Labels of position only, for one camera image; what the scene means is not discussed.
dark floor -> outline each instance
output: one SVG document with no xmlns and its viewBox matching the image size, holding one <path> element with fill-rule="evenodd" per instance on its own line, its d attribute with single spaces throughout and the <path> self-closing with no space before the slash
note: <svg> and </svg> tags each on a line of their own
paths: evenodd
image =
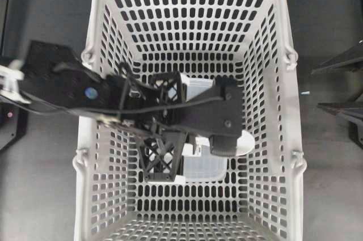
<svg viewBox="0 0 363 241">
<path fill-rule="evenodd" d="M 23 57 L 30 39 L 67 44 L 80 54 L 91 0 L 10 0 L 3 54 Z M 362 38 L 360 0 L 288 0 L 299 90 L 304 179 L 304 240 L 363 236 L 363 150 L 348 123 L 316 109 L 317 102 L 351 99 L 363 76 L 311 76 L 318 63 Z M 30 115 L 27 135 L 0 153 L 0 240 L 72 240 L 77 118 Z"/>
</svg>

black metal frame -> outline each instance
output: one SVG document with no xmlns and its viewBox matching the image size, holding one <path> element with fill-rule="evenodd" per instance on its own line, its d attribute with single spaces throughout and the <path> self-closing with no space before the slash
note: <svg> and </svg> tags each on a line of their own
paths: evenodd
<svg viewBox="0 0 363 241">
<path fill-rule="evenodd" d="M 342 54 L 320 64 L 312 74 L 334 73 L 342 71 L 360 71 L 363 69 L 363 42 L 353 46 Z M 363 94 L 354 102 L 319 103 L 318 108 L 356 125 L 351 139 L 363 148 Z"/>
<path fill-rule="evenodd" d="M 121 75 L 102 78 L 85 68 L 68 46 L 32 41 L 21 69 L 25 77 L 18 84 L 23 96 L 50 110 L 93 117 L 135 134 L 146 180 L 174 181 L 182 175 L 189 136 L 209 138 L 214 155 L 235 156 L 242 134 L 242 91 L 235 80 L 216 78 L 190 106 L 179 72 L 154 74 L 144 84 L 126 63 L 118 69 Z"/>
</svg>

black bracket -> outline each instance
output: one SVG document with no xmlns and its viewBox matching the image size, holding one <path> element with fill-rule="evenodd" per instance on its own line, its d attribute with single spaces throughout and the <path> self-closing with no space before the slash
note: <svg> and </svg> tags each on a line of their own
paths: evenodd
<svg viewBox="0 0 363 241">
<path fill-rule="evenodd" d="M 312 70 L 312 74 L 325 74 L 363 69 L 363 42 L 353 46 L 342 54 L 320 64 Z M 319 103 L 318 108 L 357 126 L 354 136 L 356 144 L 363 148 L 363 94 L 354 102 Z"/>
</svg>

white plastic basket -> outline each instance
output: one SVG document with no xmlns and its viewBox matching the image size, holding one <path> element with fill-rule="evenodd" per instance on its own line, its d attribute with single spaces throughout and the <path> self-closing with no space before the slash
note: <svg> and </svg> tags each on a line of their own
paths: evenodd
<svg viewBox="0 0 363 241">
<path fill-rule="evenodd" d="M 301 128 L 286 0 L 92 0 L 86 66 L 234 77 L 255 150 L 220 181 L 144 181 L 131 134 L 81 117 L 74 240 L 302 240 Z"/>
</svg>

wire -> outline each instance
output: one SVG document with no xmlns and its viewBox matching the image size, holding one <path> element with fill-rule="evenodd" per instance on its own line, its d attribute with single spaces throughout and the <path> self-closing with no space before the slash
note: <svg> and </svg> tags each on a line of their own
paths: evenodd
<svg viewBox="0 0 363 241">
<path fill-rule="evenodd" d="M 138 113 L 163 111 L 165 109 L 187 108 L 187 107 L 193 107 L 193 106 L 197 106 L 197 105 L 201 105 L 201 104 L 205 104 L 205 103 L 224 100 L 223 97 L 221 97 L 221 96 L 214 96 L 212 98 L 205 98 L 205 99 L 186 102 L 186 103 L 181 103 L 181 104 L 153 106 L 153 107 L 148 107 L 148 108 L 143 108 L 143 109 L 122 109 L 122 110 L 119 110 L 119 109 L 95 109 L 95 108 L 70 108 L 70 109 L 57 108 L 57 109 L 48 110 L 48 111 L 38 111 L 36 109 L 32 109 L 32 108 L 28 108 L 26 106 L 23 106 L 22 104 L 20 104 L 18 102 L 12 101 L 11 99 L 9 99 L 9 98 L 7 98 L 7 97 L 5 97 L 3 95 L 1 97 L 8 100 L 8 102 L 13 104 L 13 105 L 16 105 L 16 106 L 18 106 L 19 108 L 21 108 L 21 109 L 23 109 L 25 111 L 35 113 L 37 115 L 53 115 L 53 114 L 62 113 L 62 112 L 70 113 L 70 112 L 75 111 L 75 110 L 95 112 L 95 113 L 120 113 L 120 114 L 125 114 L 125 115 L 132 115 L 132 114 L 138 114 Z"/>
<path fill-rule="evenodd" d="M 205 103 L 215 102 L 215 101 L 222 101 L 224 100 L 221 96 L 214 96 L 212 98 L 205 98 L 197 101 L 190 101 L 186 103 L 181 104 L 172 104 L 172 105 L 163 105 L 163 106 L 153 106 L 148 107 L 144 109 L 92 109 L 92 108 L 77 108 L 84 111 L 90 111 L 90 112 L 99 112 L 99 113 L 118 113 L 120 112 L 123 115 L 132 115 L 137 113 L 147 113 L 147 112 L 155 112 L 155 111 L 164 111 L 165 109 L 179 109 L 179 108 L 187 108 L 187 107 L 193 107 Z"/>
<path fill-rule="evenodd" d="M 47 110 L 47 111 L 39 111 L 39 110 L 36 110 L 36 109 L 32 109 L 32 108 L 28 108 L 18 102 L 15 102 L 15 101 L 12 101 L 10 98 L 7 98 L 6 96 L 3 96 L 3 95 L 0 95 L 1 98 L 4 98 L 7 100 L 7 102 L 9 102 L 10 104 L 13 104 L 17 107 L 19 107 L 20 109 L 23 109 L 27 112 L 31 112 L 31 113 L 34 113 L 36 115 L 53 115 L 53 114 L 56 114 L 56 113 L 61 113 L 61 112 L 66 112 L 67 109 L 63 109 L 63 108 L 57 108 L 57 109 L 51 109 L 51 110 Z"/>
</svg>

